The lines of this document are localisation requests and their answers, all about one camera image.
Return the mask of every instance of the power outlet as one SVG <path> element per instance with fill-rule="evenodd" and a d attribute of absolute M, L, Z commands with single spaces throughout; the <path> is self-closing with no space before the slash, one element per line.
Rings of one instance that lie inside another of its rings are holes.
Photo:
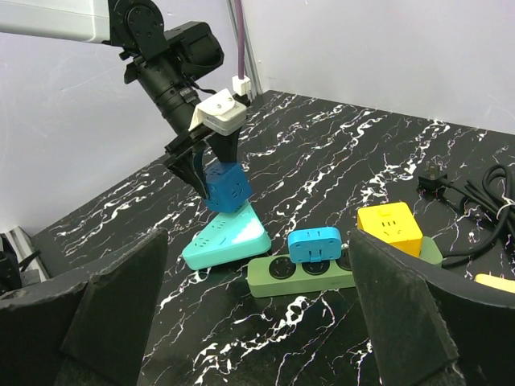
<path fill-rule="evenodd" d="M 241 185 L 241 183 L 236 183 L 236 186 L 233 189 L 231 189 L 231 196 L 234 199 L 237 199 L 242 194 L 243 194 L 243 186 Z"/>
<path fill-rule="evenodd" d="M 413 257 L 419 257 L 422 231 L 406 203 L 362 207 L 357 227 Z"/>
<path fill-rule="evenodd" d="M 235 213 L 218 214 L 183 250 L 191 269 L 204 269 L 257 256 L 272 242 L 249 202 Z"/>
<path fill-rule="evenodd" d="M 250 261 L 247 282 L 252 296 L 265 298 L 355 286 L 346 248 L 340 259 L 318 263 L 329 265 L 321 274 L 307 272 L 303 264 L 294 265 L 289 257 L 258 257 Z M 423 237 L 420 260 L 441 266 L 442 259 L 436 243 L 430 237 Z"/>

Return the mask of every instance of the blue travel adapter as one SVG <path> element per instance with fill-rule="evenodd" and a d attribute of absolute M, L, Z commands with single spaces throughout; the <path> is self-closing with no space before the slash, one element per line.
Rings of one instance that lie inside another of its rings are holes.
<path fill-rule="evenodd" d="M 206 170 L 209 199 L 206 206 L 219 213 L 233 213 L 252 194 L 249 180 L 239 163 L 215 162 Z"/>
<path fill-rule="evenodd" d="M 341 256 L 340 231 L 334 227 L 300 229 L 288 235 L 293 263 L 317 263 Z"/>
<path fill-rule="evenodd" d="M 272 241 L 247 201 L 235 213 L 219 213 L 183 250 L 193 270 L 204 269 L 267 252 Z"/>

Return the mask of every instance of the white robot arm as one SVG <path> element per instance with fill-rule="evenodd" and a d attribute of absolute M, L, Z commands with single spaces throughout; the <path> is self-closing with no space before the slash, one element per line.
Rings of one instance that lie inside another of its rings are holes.
<path fill-rule="evenodd" d="M 152 0 L 0 0 L 0 32 L 121 48 L 121 59 L 130 60 L 125 83 L 140 83 L 177 133 L 165 146 L 165 166 L 202 198 L 208 198 L 201 162 L 206 146 L 221 162 L 236 162 L 249 102 L 246 95 L 237 101 L 228 90 L 216 93 L 196 84 L 224 62 L 208 24 L 165 31 Z M 216 95 L 200 103 L 196 90 Z"/>
<path fill-rule="evenodd" d="M 103 43 L 108 0 L 0 0 L 0 32 Z"/>

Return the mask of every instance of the black cable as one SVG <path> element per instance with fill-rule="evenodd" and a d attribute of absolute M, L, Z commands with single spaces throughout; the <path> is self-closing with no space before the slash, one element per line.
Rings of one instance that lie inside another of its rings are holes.
<path fill-rule="evenodd" d="M 504 179 L 505 181 L 504 197 L 498 195 L 492 189 L 492 183 L 497 179 Z M 448 179 L 442 179 L 442 184 L 449 189 L 459 192 L 469 201 L 479 204 L 481 209 L 490 215 L 491 221 L 495 224 L 492 234 L 482 243 L 467 250 L 454 250 L 442 253 L 444 257 L 442 267 L 450 268 L 452 266 L 462 265 L 468 262 L 469 257 L 475 258 L 487 252 L 501 237 L 502 232 L 506 236 L 508 234 L 512 237 L 515 236 L 515 214 L 513 213 L 513 206 L 505 206 L 499 215 L 499 219 L 497 219 L 499 210 L 507 204 L 505 199 L 515 199 L 513 195 L 513 176 L 507 166 L 496 164 L 489 167 L 481 180 L 482 189 L 470 179 L 467 180 L 464 189 L 457 187 L 455 183 Z"/>
<path fill-rule="evenodd" d="M 193 79 L 190 78 L 190 82 L 192 83 L 193 88 L 196 88 L 197 90 L 200 90 L 201 92 L 205 92 L 206 94 L 212 94 L 215 95 L 216 91 L 211 90 L 210 88 L 201 88 Z"/>
<path fill-rule="evenodd" d="M 41 251 L 37 250 L 25 257 L 19 262 L 19 268 L 22 272 L 25 272 L 32 261 L 41 254 Z"/>

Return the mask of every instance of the metal bracket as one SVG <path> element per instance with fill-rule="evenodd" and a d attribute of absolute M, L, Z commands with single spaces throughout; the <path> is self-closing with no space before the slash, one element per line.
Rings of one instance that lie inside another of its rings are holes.
<path fill-rule="evenodd" d="M 234 6 L 234 0 L 227 0 L 227 7 L 229 8 L 229 17 L 231 18 L 231 24 L 233 25 L 234 36 L 236 40 L 237 37 L 237 20 L 236 20 L 236 8 Z M 245 70 L 247 76 L 252 81 L 252 98 L 255 99 L 256 96 L 261 95 L 263 93 L 261 83 L 259 81 L 258 74 L 258 66 L 256 65 L 256 60 L 254 59 L 254 54 L 252 51 L 252 43 L 250 42 L 249 30 L 247 28 L 247 24 L 245 24 Z"/>
<path fill-rule="evenodd" d="M 29 257 L 35 251 L 30 237 L 20 227 L 16 227 L 9 232 L 4 233 L 4 235 L 13 250 L 16 252 L 18 263 L 25 257 Z M 39 278 L 41 281 L 45 281 L 49 278 L 48 273 L 39 263 L 39 258 L 37 257 L 29 264 L 28 269 L 36 269 L 39 272 Z"/>
<path fill-rule="evenodd" d="M 206 186 L 206 175 L 202 157 L 206 149 L 205 139 L 212 131 L 205 126 L 198 126 L 194 131 L 183 131 L 165 146 L 170 157 L 164 166 L 174 175 L 193 187 L 203 199 L 209 198 Z"/>
<path fill-rule="evenodd" d="M 229 136 L 240 129 L 247 118 L 247 107 L 236 101 L 228 89 L 202 101 L 195 107 L 190 131 L 200 125 L 223 136 Z"/>
<path fill-rule="evenodd" d="M 164 20 L 151 0 L 109 0 L 111 38 L 104 42 L 151 60 L 168 50 Z"/>

